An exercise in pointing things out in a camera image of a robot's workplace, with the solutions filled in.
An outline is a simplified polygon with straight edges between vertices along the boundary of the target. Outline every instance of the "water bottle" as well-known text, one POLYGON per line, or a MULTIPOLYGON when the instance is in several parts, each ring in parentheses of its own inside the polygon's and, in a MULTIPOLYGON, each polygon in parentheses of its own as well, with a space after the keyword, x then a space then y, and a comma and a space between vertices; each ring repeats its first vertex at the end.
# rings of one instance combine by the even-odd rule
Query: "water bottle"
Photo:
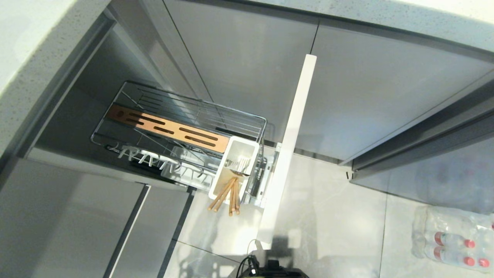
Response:
POLYGON ((460 267, 473 267, 476 262, 475 259, 462 254, 457 250, 446 250, 442 246, 436 246, 428 244, 424 248, 424 253, 427 257, 434 261, 442 262, 448 265, 460 266, 460 267))
POLYGON ((475 242, 466 239, 458 234, 448 232, 426 232, 425 238, 429 243, 436 243, 439 246, 462 249, 475 248, 475 242))
POLYGON ((475 259, 475 268, 485 271, 491 266, 492 248, 490 246, 469 249, 467 254, 475 259))
POLYGON ((486 229, 487 231, 494 230, 494 222, 492 220, 483 220, 477 222, 477 229, 486 229))
POLYGON ((479 229, 476 240, 479 246, 473 250, 472 254, 478 258, 486 259, 487 261, 484 261, 483 265, 490 265, 490 261, 494 260, 494 231, 491 229, 479 229))

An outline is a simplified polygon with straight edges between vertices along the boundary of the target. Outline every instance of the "countertop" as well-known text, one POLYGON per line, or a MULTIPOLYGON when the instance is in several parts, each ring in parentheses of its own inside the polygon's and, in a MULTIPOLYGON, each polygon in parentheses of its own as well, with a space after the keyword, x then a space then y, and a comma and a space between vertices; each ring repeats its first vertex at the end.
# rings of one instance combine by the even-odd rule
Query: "countertop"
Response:
MULTIPOLYGON (((110 0, 17 0, 0 10, 0 155, 110 0)), ((492 0, 256 0, 494 51, 492 0)))
POLYGON ((0 155, 110 0, 15 0, 0 9, 0 155))

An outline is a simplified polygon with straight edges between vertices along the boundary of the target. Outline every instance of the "wooden chopsticks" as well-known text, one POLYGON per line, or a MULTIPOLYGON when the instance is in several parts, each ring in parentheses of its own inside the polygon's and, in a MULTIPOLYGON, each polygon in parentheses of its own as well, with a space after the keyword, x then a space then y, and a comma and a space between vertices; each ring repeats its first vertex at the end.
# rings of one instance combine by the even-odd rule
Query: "wooden chopsticks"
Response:
POLYGON ((231 178, 227 184, 225 184, 225 187, 220 191, 216 199, 209 205, 207 210, 214 208, 214 212, 217 212, 228 194, 230 194, 230 207, 228 208, 228 215, 233 216, 234 212, 236 212, 237 215, 240 214, 239 191, 239 179, 237 177, 231 178))

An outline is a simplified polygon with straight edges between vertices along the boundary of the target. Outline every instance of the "gray cabinet door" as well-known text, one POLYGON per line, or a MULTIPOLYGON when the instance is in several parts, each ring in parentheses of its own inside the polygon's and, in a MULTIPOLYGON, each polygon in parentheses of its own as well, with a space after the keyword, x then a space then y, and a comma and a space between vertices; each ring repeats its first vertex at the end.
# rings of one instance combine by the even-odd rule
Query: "gray cabinet door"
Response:
POLYGON ((188 197, 181 190, 149 188, 112 278, 159 277, 188 197))
POLYGON ((470 93, 494 68, 479 59, 345 27, 321 20, 298 148, 351 159, 470 93))
POLYGON ((317 18, 226 1, 165 0, 214 102, 267 118, 281 141, 317 18))
POLYGON ((1 277, 103 277, 142 184, 18 160, 2 172, 1 277))

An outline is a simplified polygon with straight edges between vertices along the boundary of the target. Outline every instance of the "plastic water bottle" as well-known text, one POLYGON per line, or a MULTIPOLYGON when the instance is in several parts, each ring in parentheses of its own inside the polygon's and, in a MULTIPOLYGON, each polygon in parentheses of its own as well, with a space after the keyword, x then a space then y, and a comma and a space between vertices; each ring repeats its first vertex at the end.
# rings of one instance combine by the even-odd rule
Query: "plastic water bottle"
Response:
POLYGON ((462 249, 475 248, 475 242, 466 239, 458 234, 447 232, 426 232, 425 238, 427 242, 436 243, 439 246, 462 249))
POLYGON ((492 252, 489 251, 490 249, 491 248, 488 247, 480 247, 471 249, 467 252, 469 257, 475 259, 475 268, 482 271, 491 266, 490 255, 492 255, 492 252))
POLYGON ((482 219, 481 221, 474 222, 477 229, 486 229, 487 231, 494 230, 494 222, 492 220, 482 219))
POLYGON ((442 246, 435 246, 428 244, 424 248, 424 253, 432 260, 446 263, 448 265, 460 266, 460 267, 473 267, 476 262, 475 259, 458 252, 457 250, 446 250, 442 246))

